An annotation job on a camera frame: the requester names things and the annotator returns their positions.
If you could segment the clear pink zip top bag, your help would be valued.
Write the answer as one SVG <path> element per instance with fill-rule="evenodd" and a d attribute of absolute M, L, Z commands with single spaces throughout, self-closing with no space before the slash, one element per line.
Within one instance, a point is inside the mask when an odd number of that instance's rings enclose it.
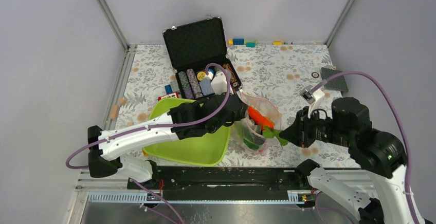
<path fill-rule="evenodd" d="M 268 99 L 238 92 L 239 98 L 248 105 L 246 117 L 233 125 L 237 141 L 253 152 L 263 152 L 269 140 L 275 140 L 274 132 L 281 129 L 278 109 Z"/>

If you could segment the green napa cabbage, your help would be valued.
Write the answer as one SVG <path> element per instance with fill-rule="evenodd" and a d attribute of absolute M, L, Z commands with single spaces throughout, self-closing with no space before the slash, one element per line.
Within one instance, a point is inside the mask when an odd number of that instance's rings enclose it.
<path fill-rule="evenodd" d="M 247 127 L 237 128 L 237 133 L 242 142 L 251 150 L 259 150 L 266 142 L 266 139 L 262 136 L 257 136 Z"/>

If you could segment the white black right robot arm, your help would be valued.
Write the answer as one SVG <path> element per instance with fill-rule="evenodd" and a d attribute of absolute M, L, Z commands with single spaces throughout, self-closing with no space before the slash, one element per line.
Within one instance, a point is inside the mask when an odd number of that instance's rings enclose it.
<path fill-rule="evenodd" d="M 405 181 L 408 162 L 400 139 L 374 129 L 369 109 L 355 98 L 336 99 L 331 108 L 332 116 L 321 118 L 320 110 L 304 107 L 280 138 L 299 147 L 309 147 L 315 141 L 346 147 L 350 157 L 367 172 L 376 197 L 337 180 L 311 159 L 297 166 L 296 185 L 320 190 L 359 223 L 427 223 L 415 202 L 407 200 L 411 197 Z"/>

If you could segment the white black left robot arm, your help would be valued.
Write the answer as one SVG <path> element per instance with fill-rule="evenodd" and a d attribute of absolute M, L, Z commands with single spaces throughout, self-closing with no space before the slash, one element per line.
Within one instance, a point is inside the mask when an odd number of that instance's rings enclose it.
<path fill-rule="evenodd" d="M 91 177 L 121 175 L 152 189 L 159 184 L 155 163 L 130 156 L 130 151 L 150 145 L 199 138 L 229 127 L 246 117 L 248 110 L 237 95 L 212 95 L 183 102 L 144 123 L 119 130 L 87 129 L 88 169 Z"/>

